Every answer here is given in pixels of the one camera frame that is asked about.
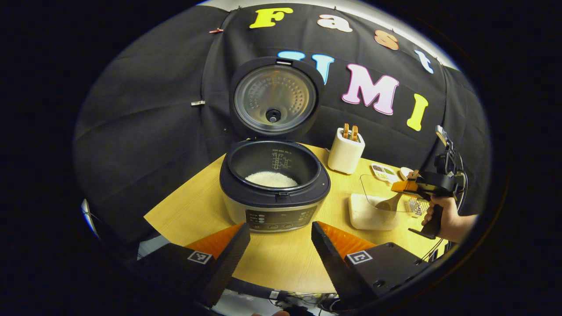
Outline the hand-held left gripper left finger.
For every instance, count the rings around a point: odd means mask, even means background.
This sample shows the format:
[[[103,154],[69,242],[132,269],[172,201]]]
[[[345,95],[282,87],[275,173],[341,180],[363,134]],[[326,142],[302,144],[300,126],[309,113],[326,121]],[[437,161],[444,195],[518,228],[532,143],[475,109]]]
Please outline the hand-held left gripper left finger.
[[[249,242],[249,225],[239,223],[185,246],[165,244],[133,262],[132,271],[166,294],[211,308]]]

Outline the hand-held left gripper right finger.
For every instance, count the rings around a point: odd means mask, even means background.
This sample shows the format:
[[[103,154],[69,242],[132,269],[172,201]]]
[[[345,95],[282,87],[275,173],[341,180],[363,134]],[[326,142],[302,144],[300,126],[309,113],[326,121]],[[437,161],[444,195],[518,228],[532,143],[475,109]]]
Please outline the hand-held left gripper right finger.
[[[430,266],[396,243],[375,245],[321,221],[312,223],[311,240],[347,310],[386,298]]]

